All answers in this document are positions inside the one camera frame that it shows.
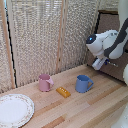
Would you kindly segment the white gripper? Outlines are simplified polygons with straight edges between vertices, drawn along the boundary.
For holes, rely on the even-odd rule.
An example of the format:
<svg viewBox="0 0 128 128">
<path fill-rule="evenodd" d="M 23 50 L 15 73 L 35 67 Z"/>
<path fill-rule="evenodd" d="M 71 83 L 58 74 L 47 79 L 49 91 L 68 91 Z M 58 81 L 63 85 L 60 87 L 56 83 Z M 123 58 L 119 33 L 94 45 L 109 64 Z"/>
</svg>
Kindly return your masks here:
<svg viewBox="0 0 128 128">
<path fill-rule="evenodd" d="M 106 59 L 106 58 L 102 58 L 102 59 L 96 59 L 94 61 L 94 63 L 92 64 L 92 67 L 95 69 L 95 70 L 99 70 L 103 64 L 105 65 L 108 65 L 109 64 L 109 59 Z"/>
</svg>

